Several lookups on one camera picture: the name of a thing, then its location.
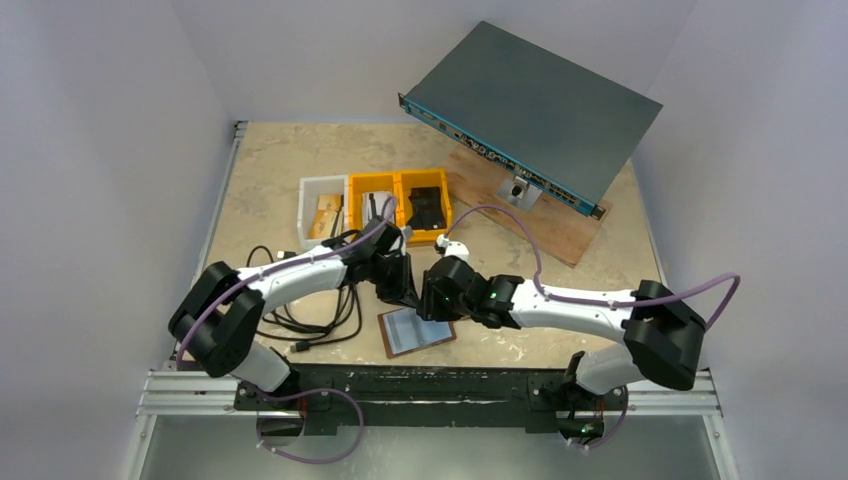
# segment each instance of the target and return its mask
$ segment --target beige table surface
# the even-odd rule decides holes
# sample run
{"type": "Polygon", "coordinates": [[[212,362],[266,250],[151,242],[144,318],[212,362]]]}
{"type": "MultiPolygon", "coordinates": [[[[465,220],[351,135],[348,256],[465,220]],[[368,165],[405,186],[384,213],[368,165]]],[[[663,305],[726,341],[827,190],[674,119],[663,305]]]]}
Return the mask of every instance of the beige table surface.
{"type": "MultiPolygon", "coordinates": [[[[301,177],[440,167],[456,143],[421,124],[304,124],[251,122],[233,169],[209,251],[208,262],[244,266],[255,245],[273,252],[300,253],[297,236],[298,188],[301,177]]],[[[597,290],[635,288],[639,281],[658,279],[642,203],[628,163],[607,191],[613,203],[602,228],[576,268],[543,254],[546,284],[597,290]]],[[[453,202],[454,216],[468,206],[453,202]]],[[[469,216],[451,235],[471,251],[469,263],[483,276],[499,273],[531,278],[533,252],[523,238],[486,219],[469,216]]],[[[422,270],[435,262],[431,247],[412,247],[416,286],[422,270]]],[[[256,260],[265,261],[257,255],[256,260]]],[[[397,307],[377,300],[374,287],[361,284],[363,328],[354,339],[294,353],[293,362],[396,364],[482,367],[565,367],[579,350],[597,350],[607,340],[555,329],[489,330],[470,320],[456,323],[457,339],[389,360],[383,348],[377,315],[397,307]]],[[[292,313],[301,321],[327,323],[335,292],[297,301],[292,313]]],[[[334,335],[353,331],[355,316],[334,335]]],[[[263,323],[269,333],[288,332],[263,323]]],[[[280,351],[289,342],[258,337],[280,351]]]]}

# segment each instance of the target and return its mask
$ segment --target gray wall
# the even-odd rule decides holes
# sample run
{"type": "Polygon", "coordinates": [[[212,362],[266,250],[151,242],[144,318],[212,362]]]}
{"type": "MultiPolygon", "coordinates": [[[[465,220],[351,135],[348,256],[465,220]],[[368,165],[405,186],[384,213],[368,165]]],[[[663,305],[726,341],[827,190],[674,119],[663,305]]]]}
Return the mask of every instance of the gray wall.
{"type": "Polygon", "coordinates": [[[173,0],[238,119],[407,121],[407,92],[480,20],[646,92],[695,0],[173,0]]]}
{"type": "Polygon", "coordinates": [[[848,469],[847,17],[699,2],[649,92],[635,166],[671,284],[743,275],[706,347],[742,478],[848,469]]]}
{"type": "Polygon", "coordinates": [[[0,476],[118,478],[229,121],[166,0],[0,19],[0,476]]]}

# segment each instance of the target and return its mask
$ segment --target wooden board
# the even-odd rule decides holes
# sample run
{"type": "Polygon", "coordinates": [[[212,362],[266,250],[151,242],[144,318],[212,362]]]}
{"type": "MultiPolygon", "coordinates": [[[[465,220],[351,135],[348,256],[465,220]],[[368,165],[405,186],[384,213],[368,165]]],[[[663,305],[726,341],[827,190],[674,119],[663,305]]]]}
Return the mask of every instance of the wooden board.
{"type": "MultiPolygon", "coordinates": [[[[448,191],[453,198],[471,206],[488,203],[508,208],[524,222],[543,252],[570,267],[580,261],[612,208],[610,202],[601,200],[599,205],[606,210],[601,219],[584,217],[547,193],[536,200],[529,212],[513,207],[495,196],[500,184],[513,175],[464,146],[457,147],[448,155],[445,171],[448,191]]],[[[480,213],[517,235],[524,235],[521,228],[504,213],[497,210],[482,210],[480,213]]]]}

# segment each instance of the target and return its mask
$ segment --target purple cable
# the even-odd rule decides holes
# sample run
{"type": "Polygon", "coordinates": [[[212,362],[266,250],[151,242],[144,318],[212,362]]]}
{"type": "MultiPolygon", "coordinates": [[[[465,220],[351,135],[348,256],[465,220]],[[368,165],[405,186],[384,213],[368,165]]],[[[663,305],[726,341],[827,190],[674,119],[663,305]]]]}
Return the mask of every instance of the purple cable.
{"type": "MultiPolygon", "coordinates": [[[[279,272],[280,270],[283,270],[283,269],[286,269],[286,268],[289,268],[289,267],[294,267],[296,265],[303,265],[305,263],[310,263],[310,262],[314,262],[314,261],[317,261],[317,260],[323,260],[325,258],[329,258],[329,257],[332,257],[334,255],[339,255],[339,254],[344,253],[348,250],[356,248],[362,242],[368,240],[369,238],[374,236],[377,232],[382,230],[382,227],[384,227],[387,223],[389,223],[388,216],[386,215],[386,209],[388,208],[389,205],[391,205],[391,211],[394,212],[395,209],[397,208],[397,198],[395,198],[394,196],[390,196],[389,198],[386,199],[385,203],[383,203],[383,209],[380,211],[380,214],[383,217],[383,219],[382,219],[382,221],[380,221],[380,224],[377,228],[375,228],[375,229],[371,230],[370,232],[362,235],[361,237],[357,238],[356,240],[354,240],[350,244],[345,245],[345,246],[339,248],[338,250],[333,250],[331,252],[322,253],[320,255],[315,255],[312,258],[310,258],[310,257],[296,258],[296,259],[293,259],[289,262],[280,263],[280,264],[274,265],[272,267],[268,267],[268,268],[262,270],[262,275],[279,272]]],[[[246,287],[247,285],[255,282],[260,277],[261,277],[261,275],[257,273],[257,274],[251,275],[251,276],[245,278],[244,280],[236,283],[235,285],[233,285],[232,287],[227,289],[226,292],[221,294],[220,297],[215,299],[215,301],[212,302],[206,308],[206,310],[204,310],[203,313],[200,314],[199,317],[197,317],[197,320],[194,322],[194,325],[192,325],[191,328],[188,329],[188,332],[186,332],[185,337],[183,337],[183,340],[180,342],[180,348],[179,348],[179,350],[177,350],[177,366],[178,367],[185,366],[185,363],[183,361],[183,356],[185,355],[186,346],[191,343],[191,340],[194,338],[194,335],[197,333],[197,330],[200,328],[201,325],[203,325],[203,322],[205,322],[209,318],[209,316],[212,315],[212,312],[214,312],[222,303],[224,303],[234,293],[238,292],[239,290],[246,287]]],[[[282,450],[278,450],[274,447],[270,447],[268,444],[266,444],[264,441],[262,441],[261,442],[262,446],[265,447],[268,451],[275,453],[275,454],[278,454],[278,455],[281,455],[283,457],[289,458],[291,460],[316,465],[316,464],[332,463],[332,462],[336,462],[338,460],[341,460],[342,458],[350,455],[356,449],[356,447],[359,446],[359,442],[360,442],[360,440],[362,440],[362,434],[365,430],[365,417],[362,415],[362,409],[356,403],[356,400],[354,400],[353,397],[346,394],[345,392],[342,392],[341,390],[336,390],[336,389],[333,389],[333,388],[317,388],[317,389],[314,389],[314,390],[307,390],[305,392],[301,392],[301,393],[298,393],[298,394],[295,394],[295,395],[289,395],[289,396],[285,396],[285,397],[273,397],[273,396],[270,396],[267,392],[263,392],[259,388],[257,388],[256,390],[258,392],[260,392],[260,394],[266,400],[271,400],[271,401],[295,400],[295,399],[298,399],[298,398],[301,398],[301,397],[305,397],[307,395],[311,395],[313,393],[325,392],[326,391],[326,392],[329,392],[329,393],[332,393],[332,394],[335,394],[335,395],[340,395],[345,400],[349,401],[353,405],[353,408],[356,409],[356,414],[359,416],[359,431],[356,433],[356,439],[353,441],[353,445],[351,445],[350,448],[348,448],[344,452],[342,452],[342,453],[340,453],[340,454],[338,454],[334,457],[318,458],[318,459],[298,457],[297,455],[292,455],[290,453],[283,452],[282,450]]]]}
{"type": "Polygon", "coordinates": [[[362,434],[365,432],[365,416],[362,415],[362,408],[359,406],[358,403],[356,403],[356,400],[354,400],[353,397],[351,397],[350,395],[348,395],[347,393],[345,393],[341,390],[336,390],[335,388],[316,388],[314,390],[307,390],[305,392],[296,393],[294,395],[287,395],[285,397],[275,397],[275,396],[272,396],[272,395],[268,395],[266,392],[263,392],[259,388],[257,388],[256,390],[259,392],[259,395],[261,395],[262,398],[264,398],[267,401],[272,401],[272,402],[288,402],[290,400],[297,400],[298,398],[306,397],[308,395],[313,395],[313,394],[316,394],[316,393],[329,392],[329,393],[332,393],[333,395],[339,395],[340,397],[342,397],[345,400],[347,400],[348,402],[350,402],[350,404],[353,405],[353,408],[356,410],[356,416],[359,417],[359,428],[356,431],[356,438],[353,439],[353,443],[350,445],[350,447],[348,447],[347,450],[343,451],[342,453],[340,453],[338,455],[334,455],[332,457],[327,457],[327,458],[300,457],[300,456],[297,456],[297,455],[292,455],[291,453],[288,453],[288,452],[284,452],[284,451],[278,449],[277,447],[272,447],[271,445],[268,445],[265,442],[265,439],[262,438],[262,431],[260,430],[261,424],[259,422],[257,422],[256,423],[256,436],[257,436],[257,438],[259,438],[259,445],[261,445],[265,450],[268,450],[269,452],[271,452],[275,455],[279,455],[281,457],[285,457],[285,458],[288,458],[289,460],[294,460],[296,462],[308,463],[310,465],[324,465],[324,464],[327,464],[327,463],[338,462],[339,460],[350,455],[351,453],[353,453],[354,450],[356,450],[356,447],[359,446],[359,442],[362,441],[362,434]]]}
{"type": "MultiPolygon", "coordinates": [[[[539,275],[542,274],[542,255],[539,253],[539,246],[536,244],[536,239],[533,238],[533,235],[527,230],[527,227],[524,223],[516,217],[512,212],[507,210],[506,208],[500,207],[498,205],[477,205],[476,207],[471,207],[467,212],[463,213],[453,222],[453,224],[448,227],[445,231],[445,238],[447,238],[448,234],[450,234],[451,230],[453,230],[459,222],[461,222],[465,217],[467,217],[471,212],[482,209],[492,209],[498,210],[499,212],[505,213],[511,219],[521,227],[521,230],[524,232],[524,236],[527,237],[527,241],[530,242],[530,245],[533,247],[533,254],[536,256],[536,272],[533,274],[533,285],[536,287],[536,290],[539,291],[545,298],[549,298],[551,300],[555,300],[558,302],[564,303],[573,303],[577,305],[592,305],[592,306],[600,306],[600,307],[610,307],[610,308],[628,308],[628,307],[654,307],[657,305],[665,305],[666,303],[679,302],[681,300],[685,300],[689,297],[693,297],[700,293],[703,293],[721,283],[724,283],[728,280],[733,280],[733,283],[730,285],[730,288],[727,289],[727,293],[724,295],[724,298],[718,304],[713,314],[710,316],[709,320],[706,322],[706,330],[709,330],[721,313],[724,311],[727,304],[730,303],[730,299],[733,298],[733,295],[736,293],[736,289],[739,288],[739,283],[742,281],[742,277],[736,273],[725,273],[723,275],[719,275],[718,277],[704,283],[703,285],[697,286],[695,288],[691,288],[686,290],[683,293],[669,295],[667,297],[655,298],[651,300],[636,300],[632,302],[605,302],[603,300],[590,300],[587,298],[577,298],[577,297],[565,297],[562,295],[548,294],[545,292],[544,287],[542,286],[542,282],[539,280],[539,275]]],[[[624,408],[621,410],[621,415],[618,417],[618,420],[610,429],[609,433],[601,437],[593,445],[587,447],[587,450],[591,450],[597,448],[604,443],[606,443],[621,427],[621,424],[624,423],[624,418],[627,416],[627,407],[629,403],[630,395],[627,391],[627,387],[624,387],[624,408]]]]}

